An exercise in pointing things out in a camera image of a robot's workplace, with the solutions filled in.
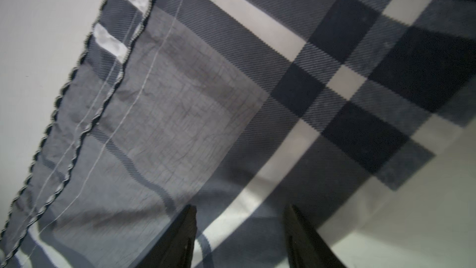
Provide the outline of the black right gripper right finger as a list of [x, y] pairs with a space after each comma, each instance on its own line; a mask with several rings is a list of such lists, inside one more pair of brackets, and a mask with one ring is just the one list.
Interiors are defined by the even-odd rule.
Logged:
[[286, 251], [291, 268], [344, 268], [327, 243], [293, 204], [283, 213]]

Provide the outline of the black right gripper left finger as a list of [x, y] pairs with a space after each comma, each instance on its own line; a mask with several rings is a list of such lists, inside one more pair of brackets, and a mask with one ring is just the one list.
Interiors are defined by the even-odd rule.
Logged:
[[136, 268], [190, 268], [197, 234], [197, 208], [187, 205]]

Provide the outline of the grey plaid pillowcase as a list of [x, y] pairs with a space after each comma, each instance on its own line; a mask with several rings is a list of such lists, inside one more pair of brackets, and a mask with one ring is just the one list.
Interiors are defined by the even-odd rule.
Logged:
[[334, 243], [476, 116], [476, 0], [103, 0], [1, 230], [4, 268], [195, 268]]

